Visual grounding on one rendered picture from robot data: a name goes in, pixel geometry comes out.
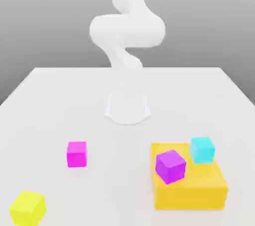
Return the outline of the small cyan cube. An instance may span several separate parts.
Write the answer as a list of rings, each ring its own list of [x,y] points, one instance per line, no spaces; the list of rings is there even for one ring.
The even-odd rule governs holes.
[[[191,139],[190,155],[195,164],[212,164],[215,150],[210,137],[195,137]]]

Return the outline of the small yellow cube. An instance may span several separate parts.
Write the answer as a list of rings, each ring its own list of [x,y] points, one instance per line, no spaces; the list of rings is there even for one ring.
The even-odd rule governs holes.
[[[9,208],[10,215],[16,226],[37,226],[46,213],[43,194],[22,191]]]

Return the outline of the small purple cube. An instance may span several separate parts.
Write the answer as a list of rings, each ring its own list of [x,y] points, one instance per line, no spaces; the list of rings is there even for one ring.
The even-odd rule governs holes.
[[[166,185],[185,178],[186,160],[176,150],[156,155],[155,171]]]

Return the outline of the large orange box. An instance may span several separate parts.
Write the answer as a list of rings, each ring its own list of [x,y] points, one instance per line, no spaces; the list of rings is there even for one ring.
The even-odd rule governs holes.
[[[151,179],[154,206],[157,210],[222,210],[228,185],[216,160],[211,164],[194,164],[189,143],[152,143]],[[155,171],[156,156],[175,150],[187,162],[185,178],[165,184]]]

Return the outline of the small magenta cube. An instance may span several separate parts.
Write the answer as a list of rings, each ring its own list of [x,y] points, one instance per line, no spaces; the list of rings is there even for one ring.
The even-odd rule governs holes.
[[[67,146],[67,165],[69,168],[87,166],[87,142],[72,141]]]

